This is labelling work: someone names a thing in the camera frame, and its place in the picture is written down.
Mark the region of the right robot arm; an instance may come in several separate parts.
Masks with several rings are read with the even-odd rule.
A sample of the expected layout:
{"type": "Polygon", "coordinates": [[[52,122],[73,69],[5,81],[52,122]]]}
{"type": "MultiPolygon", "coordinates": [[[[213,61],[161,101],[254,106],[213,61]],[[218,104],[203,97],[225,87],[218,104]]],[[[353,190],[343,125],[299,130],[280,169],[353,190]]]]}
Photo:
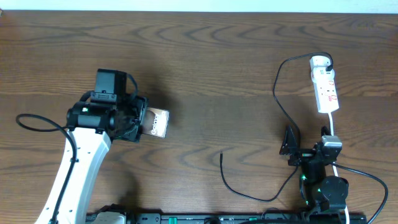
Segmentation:
{"type": "Polygon", "coordinates": [[[326,167],[334,163],[342,150],[338,136],[322,127],[322,138],[311,149],[301,148],[292,127],[285,130],[279,154],[288,155],[288,165],[301,168],[300,193],[307,208],[300,212],[304,223],[349,223],[346,209],[349,183],[336,175],[327,175],[326,167]]]}

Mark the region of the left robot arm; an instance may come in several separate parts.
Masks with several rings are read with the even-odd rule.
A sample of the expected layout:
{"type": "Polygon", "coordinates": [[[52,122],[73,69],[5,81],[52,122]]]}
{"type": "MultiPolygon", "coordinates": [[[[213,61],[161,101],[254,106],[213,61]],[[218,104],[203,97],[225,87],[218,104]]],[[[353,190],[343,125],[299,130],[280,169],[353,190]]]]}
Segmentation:
{"type": "Polygon", "coordinates": [[[96,177],[113,141],[139,142],[147,98],[126,91],[132,75],[99,69],[94,90],[67,112],[66,142],[37,223],[84,223],[96,177]]]}

